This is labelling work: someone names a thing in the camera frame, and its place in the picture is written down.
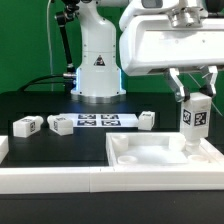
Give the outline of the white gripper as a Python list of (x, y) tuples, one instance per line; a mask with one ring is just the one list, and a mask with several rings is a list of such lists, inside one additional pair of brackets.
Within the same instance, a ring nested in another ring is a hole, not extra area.
[(200, 28), (173, 28), (167, 15), (134, 17), (119, 42), (123, 71), (128, 75), (164, 73), (177, 102), (190, 99), (178, 68), (199, 67), (205, 84), (200, 92), (216, 96), (218, 69), (224, 65), (224, 19), (205, 19)]

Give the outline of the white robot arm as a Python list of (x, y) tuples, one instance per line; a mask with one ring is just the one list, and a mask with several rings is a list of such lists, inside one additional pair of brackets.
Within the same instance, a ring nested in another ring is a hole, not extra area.
[(64, 22), (77, 18), (82, 63), (72, 94), (105, 102), (125, 93), (120, 71), (129, 76), (164, 74), (178, 102), (190, 98), (178, 79), (200, 72), (201, 91), (216, 94), (224, 70), (224, 0), (62, 0)]

